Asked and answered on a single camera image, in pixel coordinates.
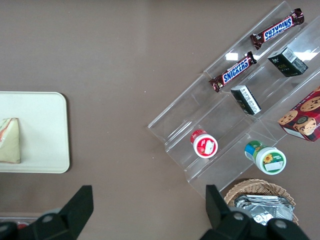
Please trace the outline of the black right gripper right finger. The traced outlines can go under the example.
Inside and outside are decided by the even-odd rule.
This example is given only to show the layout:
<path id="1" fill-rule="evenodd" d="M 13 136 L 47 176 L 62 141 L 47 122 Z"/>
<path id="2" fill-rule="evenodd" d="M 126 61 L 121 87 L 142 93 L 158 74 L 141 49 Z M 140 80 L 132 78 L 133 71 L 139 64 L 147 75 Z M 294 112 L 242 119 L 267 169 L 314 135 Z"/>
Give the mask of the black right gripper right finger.
<path id="1" fill-rule="evenodd" d="M 212 229 L 231 230 L 233 223 L 231 210 L 216 185 L 206 186 L 205 201 L 205 209 Z"/>

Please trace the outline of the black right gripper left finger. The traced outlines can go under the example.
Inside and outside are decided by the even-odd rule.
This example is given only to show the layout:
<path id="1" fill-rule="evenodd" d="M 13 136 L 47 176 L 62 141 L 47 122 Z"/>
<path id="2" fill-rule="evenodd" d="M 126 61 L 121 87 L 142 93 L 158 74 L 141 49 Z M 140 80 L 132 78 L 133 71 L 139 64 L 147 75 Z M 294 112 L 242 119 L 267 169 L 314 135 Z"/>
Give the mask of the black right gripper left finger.
<path id="1" fill-rule="evenodd" d="M 83 185 L 59 211 L 72 240 L 76 240 L 94 210 L 93 188 Z"/>

